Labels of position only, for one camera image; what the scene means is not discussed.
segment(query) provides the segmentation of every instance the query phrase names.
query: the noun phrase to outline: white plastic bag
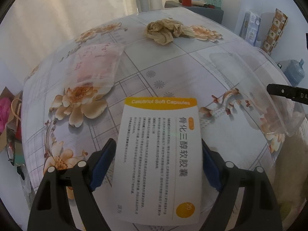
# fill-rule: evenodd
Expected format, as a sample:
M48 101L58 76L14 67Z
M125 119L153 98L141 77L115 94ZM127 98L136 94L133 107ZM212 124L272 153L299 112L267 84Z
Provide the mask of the white plastic bag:
M64 82L68 88L90 85L105 95L114 85L124 47L117 43L104 43L80 48L69 65Z

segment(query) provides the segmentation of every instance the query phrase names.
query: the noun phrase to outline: grey snowflake pattern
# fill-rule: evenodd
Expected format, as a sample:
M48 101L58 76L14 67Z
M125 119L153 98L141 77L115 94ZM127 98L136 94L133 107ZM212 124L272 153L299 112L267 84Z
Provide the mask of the grey snowflake pattern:
M154 82L154 88L156 89L162 89L165 85L166 84L161 80Z
M146 73L146 76L149 77L149 78L152 78L152 77L156 76L156 72L153 71L153 70L149 70L149 71Z
M172 92L165 92L164 97L174 97L174 94Z

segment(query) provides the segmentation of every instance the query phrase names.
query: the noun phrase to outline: silver screw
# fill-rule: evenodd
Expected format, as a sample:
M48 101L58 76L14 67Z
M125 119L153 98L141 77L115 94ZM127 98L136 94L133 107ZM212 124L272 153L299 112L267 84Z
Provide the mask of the silver screw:
M84 167L84 166L86 166L86 162L85 161L80 161L80 162L78 162L78 167Z
M230 162L230 161L227 161L226 162L226 166L229 167L229 168L233 168L234 167L234 163Z
M264 169L263 169L262 167L258 166L258 167L257 167L257 171L258 171L259 173L263 173Z
M55 170L54 167L49 167L49 168L47 169L47 171L48 171L49 173L52 173L54 170Z

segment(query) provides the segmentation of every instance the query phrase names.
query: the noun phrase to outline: brown checkered package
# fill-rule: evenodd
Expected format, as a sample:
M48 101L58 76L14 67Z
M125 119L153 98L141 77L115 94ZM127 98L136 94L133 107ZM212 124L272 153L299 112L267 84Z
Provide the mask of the brown checkered package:
M279 38L282 35L284 27L286 26L288 17L282 13L279 9L276 9L275 16L272 21L272 26L269 29L266 39L264 40L262 50L268 55L272 53L274 47L276 47Z

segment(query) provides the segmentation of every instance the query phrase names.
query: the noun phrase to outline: plastic bag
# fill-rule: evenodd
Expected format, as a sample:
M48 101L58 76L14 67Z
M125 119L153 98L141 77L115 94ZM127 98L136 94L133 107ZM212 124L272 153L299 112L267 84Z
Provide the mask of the plastic bag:
M124 47L116 43L80 48L66 72L65 91L85 85L105 95L114 85L115 73Z
M5 124L7 123L7 120L9 119L10 110L11 110L10 99L6 97L0 99L0 133L3 132L5 128Z

